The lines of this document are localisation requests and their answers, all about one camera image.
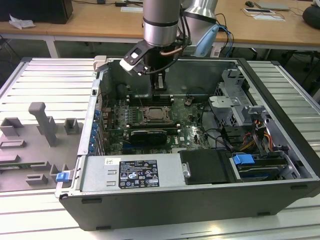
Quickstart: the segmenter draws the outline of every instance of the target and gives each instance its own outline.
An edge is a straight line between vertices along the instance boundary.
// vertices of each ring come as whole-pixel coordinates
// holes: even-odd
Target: warning label
[[[119,164],[119,188],[159,187],[157,160],[121,161]]]

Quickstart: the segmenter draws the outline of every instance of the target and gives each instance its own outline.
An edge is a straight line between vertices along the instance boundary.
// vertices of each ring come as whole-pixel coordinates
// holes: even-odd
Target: circuit board
[[[185,106],[186,98],[176,98],[172,106],[129,106],[119,100],[104,112],[104,139],[107,155],[167,154],[179,150],[209,149],[200,125],[201,105]],[[161,130],[168,132],[165,144],[132,147],[125,140],[127,131]]]

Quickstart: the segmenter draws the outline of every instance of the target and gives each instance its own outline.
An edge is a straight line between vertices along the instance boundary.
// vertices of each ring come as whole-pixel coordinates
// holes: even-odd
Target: blue cable
[[[218,26],[219,26],[221,29],[223,29],[223,30],[226,32],[226,34],[228,35],[228,37],[230,38],[229,50],[226,52],[226,55],[225,55],[225,57],[228,58],[228,57],[229,57],[229,54],[231,53],[231,47],[232,47],[232,45],[234,44],[234,39],[231,37],[230,32],[229,32],[224,26],[222,26],[222,25],[220,25],[220,24],[218,24]]]

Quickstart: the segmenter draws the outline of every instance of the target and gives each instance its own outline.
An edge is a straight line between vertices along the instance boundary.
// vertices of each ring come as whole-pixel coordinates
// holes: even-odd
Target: blue tab
[[[56,180],[57,183],[59,183],[59,182],[63,182],[63,183],[69,182],[69,172],[59,172],[56,175],[55,180]]]
[[[236,165],[256,163],[251,154],[237,154],[233,157],[233,161]]]

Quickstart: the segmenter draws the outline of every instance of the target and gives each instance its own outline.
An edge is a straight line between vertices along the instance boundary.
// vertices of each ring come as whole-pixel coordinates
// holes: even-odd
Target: wooden desk
[[[311,5],[310,2],[295,0],[262,0],[270,3],[283,3],[290,8],[299,8],[304,11]],[[291,47],[318,47],[320,50],[320,30],[307,25],[302,16],[291,11],[276,11],[281,13],[285,21],[256,20],[245,15],[241,11],[245,6],[244,0],[220,0],[215,13],[225,15],[228,29],[234,35],[235,47],[249,47],[249,45],[268,45],[262,48],[289,49]],[[302,11],[292,9],[302,15]],[[217,16],[220,23],[224,20],[221,15]]]
[[[295,0],[281,2],[303,11],[311,4]],[[72,4],[73,14],[67,24],[36,22],[34,28],[19,30],[7,22],[0,22],[0,34],[10,39],[44,40],[51,57],[55,58],[59,56],[55,41],[136,43],[143,38],[142,13],[121,12],[121,8],[114,5]],[[301,16],[291,11],[279,11],[285,21],[256,20],[241,11],[246,7],[245,0],[219,0],[215,9],[216,14],[225,15],[228,29],[234,35],[234,47],[320,51],[320,30],[308,26]],[[224,23],[221,15],[217,19]],[[216,42],[225,41],[225,34],[220,32]]]

